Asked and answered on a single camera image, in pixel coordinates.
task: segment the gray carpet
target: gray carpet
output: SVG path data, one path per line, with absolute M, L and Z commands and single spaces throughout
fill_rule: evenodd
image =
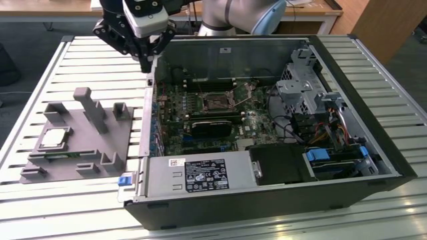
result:
M 21 71 L 14 84 L 0 87 L 0 93 L 31 92 L 63 35 L 90 36 L 94 22 L 54 23 L 47 32 L 41 23 L 0 23 L 0 43 Z M 427 45 L 409 37 L 385 66 L 421 107 L 427 109 Z M 29 94 L 0 94 L 0 146 L 27 101 Z

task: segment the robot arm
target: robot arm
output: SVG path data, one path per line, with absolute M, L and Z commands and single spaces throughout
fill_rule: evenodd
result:
M 99 0 L 102 19 L 93 34 L 122 55 L 130 54 L 142 73 L 152 69 L 176 34 L 169 15 L 198 0 Z M 233 27 L 254 35 L 270 34 L 285 10 L 285 0 L 205 0 L 200 36 L 230 35 Z M 149 37 L 158 35 L 150 42 Z

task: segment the blue latch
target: blue latch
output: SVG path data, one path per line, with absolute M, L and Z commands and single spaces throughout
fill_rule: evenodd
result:
M 306 152 L 308 161 L 329 160 L 328 151 L 324 148 L 310 149 Z
M 366 156 L 369 155 L 366 148 L 364 146 L 361 146 L 358 149 L 362 154 L 362 157 L 366 158 Z
M 130 186 L 131 185 L 131 176 L 121 176 L 118 177 L 118 187 Z

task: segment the metal slatted table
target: metal slatted table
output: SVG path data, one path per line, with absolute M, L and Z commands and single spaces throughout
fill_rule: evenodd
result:
M 397 239 L 427 234 L 427 116 L 361 43 L 318 36 L 418 178 L 349 208 L 174 230 L 147 231 L 117 202 L 117 178 L 22 185 L 19 171 L 45 123 L 47 102 L 67 109 L 75 87 L 103 107 L 134 107 L 126 170 L 137 169 L 145 74 L 95 37 L 63 41 L 0 151 L 1 239 Z M 332 89 L 336 89 L 324 72 Z

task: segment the power supply label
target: power supply label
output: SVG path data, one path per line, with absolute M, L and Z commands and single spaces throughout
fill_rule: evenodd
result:
M 228 188 L 224 159 L 185 162 L 185 190 L 188 193 Z

